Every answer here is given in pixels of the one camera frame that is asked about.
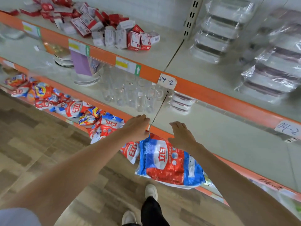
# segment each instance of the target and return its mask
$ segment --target shoe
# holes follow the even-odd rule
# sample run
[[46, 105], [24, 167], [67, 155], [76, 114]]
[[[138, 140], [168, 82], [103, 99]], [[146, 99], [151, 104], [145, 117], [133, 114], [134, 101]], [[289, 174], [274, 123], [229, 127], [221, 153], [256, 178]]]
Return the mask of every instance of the shoe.
[[126, 211], [122, 217], [122, 225], [137, 224], [135, 214], [132, 211]]
[[156, 201], [158, 201], [157, 188], [153, 184], [148, 184], [145, 187], [145, 199], [148, 197], [153, 197]]

